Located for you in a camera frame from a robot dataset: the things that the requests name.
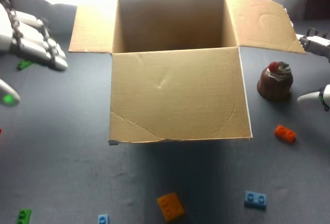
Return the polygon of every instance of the green light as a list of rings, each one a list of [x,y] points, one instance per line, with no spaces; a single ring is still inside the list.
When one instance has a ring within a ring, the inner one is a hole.
[[[15,102],[15,98],[11,94],[6,94],[5,96],[2,97],[2,101],[5,104],[13,104]]]

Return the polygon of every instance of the red-orange toy brick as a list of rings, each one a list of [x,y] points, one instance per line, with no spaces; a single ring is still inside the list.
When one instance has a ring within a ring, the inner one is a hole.
[[[293,143],[295,139],[295,133],[292,130],[285,128],[282,125],[279,125],[275,130],[275,135],[282,138],[288,143]]]
[[[177,195],[170,193],[157,199],[158,205],[166,221],[174,220],[185,213]]]

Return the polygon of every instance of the table surface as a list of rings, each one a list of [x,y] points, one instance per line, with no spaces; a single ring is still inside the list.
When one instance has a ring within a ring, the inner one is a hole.
[[[298,33],[329,21],[296,23]],[[64,51],[70,35],[57,36]],[[175,223],[329,223],[330,133],[324,112],[299,109],[296,99],[330,83],[330,64],[299,55],[240,48],[252,140],[109,146],[111,57],[67,54],[69,70],[4,56],[0,76],[21,94],[0,107],[0,223],[15,223],[20,208],[31,224],[165,223],[156,199],[176,192],[186,210]],[[261,71],[286,61],[292,99],[267,102],[257,93]],[[289,146],[274,137],[278,124],[297,133]],[[267,195],[267,210],[246,209],[244,191]]]

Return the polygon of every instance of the chocolate cake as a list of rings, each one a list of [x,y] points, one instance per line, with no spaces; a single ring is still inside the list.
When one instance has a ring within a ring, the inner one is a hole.
[[[262,71],[257,88],[266,100],[283,101],[290,97],[292,83],[293,76],[289,64],[272,62]]]

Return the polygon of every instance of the light blue building block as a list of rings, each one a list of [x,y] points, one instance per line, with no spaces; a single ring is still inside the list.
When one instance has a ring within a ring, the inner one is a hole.
[[[110,224],[109,215],[99,215],[97,218],[97,224]]]
[[[265,209],[267,198],[265,194],[245,191],[244,204],[250,207]]]

